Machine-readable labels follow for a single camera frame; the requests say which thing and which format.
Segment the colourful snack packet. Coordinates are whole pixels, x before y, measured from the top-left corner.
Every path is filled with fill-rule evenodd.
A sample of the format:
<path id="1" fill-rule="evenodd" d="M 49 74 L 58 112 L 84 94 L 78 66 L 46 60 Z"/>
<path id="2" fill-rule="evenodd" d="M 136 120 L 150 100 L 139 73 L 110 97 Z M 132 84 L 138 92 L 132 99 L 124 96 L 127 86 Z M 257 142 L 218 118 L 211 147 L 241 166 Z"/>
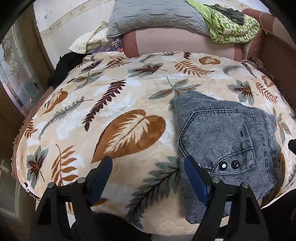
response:
<path id="1" fill-rule="evenodd" d="M 90 52 L 90 54 L 94 55 L 101 52 L 121 52 L 123 53 L 123 45 L 121 39 L 116 39 L 105 47 L 98 47 Z"/>

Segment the black garment at sofa end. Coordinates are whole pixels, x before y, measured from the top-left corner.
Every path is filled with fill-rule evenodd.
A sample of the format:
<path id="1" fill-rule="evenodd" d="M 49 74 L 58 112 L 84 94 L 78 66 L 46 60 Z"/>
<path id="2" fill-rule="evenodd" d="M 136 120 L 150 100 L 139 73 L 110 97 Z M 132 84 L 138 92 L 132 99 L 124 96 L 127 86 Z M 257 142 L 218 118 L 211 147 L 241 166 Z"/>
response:
<path id="1" fill-rule="evenodd" d="M 76 66 L 82 63 L 83 58 L 87 56 L 87 54 L 79 54 L 76 52 L 69 52 L 62 57 L 60 57 L 55 70 L 52 75 L 47 80 L 47 86 L 53 87 L 54 89 L 60 85 L 68 73 L 74 69 Z"/>

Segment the green patterned folded blanket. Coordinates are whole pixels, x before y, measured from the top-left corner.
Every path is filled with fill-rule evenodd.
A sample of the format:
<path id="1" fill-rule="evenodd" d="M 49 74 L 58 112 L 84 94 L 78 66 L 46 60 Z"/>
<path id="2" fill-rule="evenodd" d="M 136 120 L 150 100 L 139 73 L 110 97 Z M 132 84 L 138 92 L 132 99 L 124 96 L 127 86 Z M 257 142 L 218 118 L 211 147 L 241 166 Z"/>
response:
<path id="1" fill-rule="evenodd" d="M 187 1 L 187 3 L 202 15 L 210 37 L 215 43 L 248 43 L 260 30 L 259 22 L 251 16 L 244 14 L 244 25 L 238 25 L 219 11 L 210 8 L 210 5 L 198 1 Z"/>

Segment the grey-blue denim pants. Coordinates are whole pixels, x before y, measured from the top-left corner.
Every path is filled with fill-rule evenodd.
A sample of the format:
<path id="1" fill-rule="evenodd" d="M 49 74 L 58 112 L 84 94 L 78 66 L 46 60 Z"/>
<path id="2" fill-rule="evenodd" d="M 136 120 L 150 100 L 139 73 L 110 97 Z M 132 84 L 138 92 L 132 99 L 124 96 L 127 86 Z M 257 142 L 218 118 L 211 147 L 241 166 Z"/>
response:
<path id="1" fill-rule="evenodd" d="M 173 99 L 180 163 L 191 156 L 226 184 L 246 182 L 257 199 L 283 183 L 275 117 L 262 109 L 188 91 Z"/>

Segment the grey quilted pillow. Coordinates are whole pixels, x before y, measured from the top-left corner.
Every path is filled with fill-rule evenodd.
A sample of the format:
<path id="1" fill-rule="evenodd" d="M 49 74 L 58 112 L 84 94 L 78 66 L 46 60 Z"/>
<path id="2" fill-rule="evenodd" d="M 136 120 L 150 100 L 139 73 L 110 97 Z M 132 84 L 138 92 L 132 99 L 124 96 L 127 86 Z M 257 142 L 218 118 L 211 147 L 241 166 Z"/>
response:
<path id="1" fill-rule="evenodd" d="M 148 27 L 178 28 L 210 35 L 202 15 L 186 1 L 122 0 L 115 2 L 107 37 Z"/>

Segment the wooden door with glass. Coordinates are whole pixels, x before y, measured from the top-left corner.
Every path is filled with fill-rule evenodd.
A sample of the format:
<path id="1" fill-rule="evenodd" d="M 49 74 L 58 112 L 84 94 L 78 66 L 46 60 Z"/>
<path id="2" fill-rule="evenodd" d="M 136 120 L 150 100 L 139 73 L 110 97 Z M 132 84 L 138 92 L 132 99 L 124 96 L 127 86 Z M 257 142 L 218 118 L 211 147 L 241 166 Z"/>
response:
<path id="1" fill-rule="evenodd" d="M 37 27 L 34 4 L 2 32 L 1 85 L 26 118 L 47 90 L 54 68 Z"/>

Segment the dark grey crumpled cloth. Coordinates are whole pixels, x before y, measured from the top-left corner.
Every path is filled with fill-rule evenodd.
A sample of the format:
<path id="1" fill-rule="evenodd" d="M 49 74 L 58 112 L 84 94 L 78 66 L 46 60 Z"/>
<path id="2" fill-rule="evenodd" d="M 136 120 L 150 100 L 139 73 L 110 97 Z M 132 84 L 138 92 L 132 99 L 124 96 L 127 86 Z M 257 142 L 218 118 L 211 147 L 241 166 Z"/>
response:
<path id="1" fill-rule="evenodd" d="M 219 11 L 224 16 L 229 18 L 232 22 L 238 25 L 244 25 L 244 14 L 240 11 L 234 10 L 232 8 L 227 8 L 219 4 L 210 5 L 210 8 Z"/>

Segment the white floral pillow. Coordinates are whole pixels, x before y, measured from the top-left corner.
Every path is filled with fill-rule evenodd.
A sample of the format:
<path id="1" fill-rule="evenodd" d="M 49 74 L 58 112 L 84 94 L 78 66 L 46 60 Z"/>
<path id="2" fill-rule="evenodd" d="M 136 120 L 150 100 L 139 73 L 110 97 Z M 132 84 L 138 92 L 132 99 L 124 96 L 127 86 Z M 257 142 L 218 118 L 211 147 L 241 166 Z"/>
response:
<path id="1" fill-rule="evenodd" d="M 107 37 L 109 22 L 102 21 L 93 31 L 85 33 L 76 39 L 69 47 L 69 51 L 86 54 L 98 47 L 106 47 L 113 39 Z"/>

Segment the leaf-print fleece blanket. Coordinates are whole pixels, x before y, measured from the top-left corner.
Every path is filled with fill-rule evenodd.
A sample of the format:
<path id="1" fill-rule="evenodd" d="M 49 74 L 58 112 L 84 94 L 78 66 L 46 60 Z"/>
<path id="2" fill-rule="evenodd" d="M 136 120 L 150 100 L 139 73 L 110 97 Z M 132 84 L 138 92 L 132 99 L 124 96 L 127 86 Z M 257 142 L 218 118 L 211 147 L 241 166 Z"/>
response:
<path id="1" fill-rule="evenodd" d="M 40 199 L 49 182 L 71 184 L 110 156 L 113 170 L 95 212 L 156 235 L 193 234 L 198 226 L 185 219 L 173 106 L 188 91 L 272 117 L 284 178 L 267 202 L 295 189 L 295 155 L 287 147 L 295 115 L 274 83 L 247 62 L 187 52 L 85 57 L 28 116 L 14 156 L 20 184 Z"/>

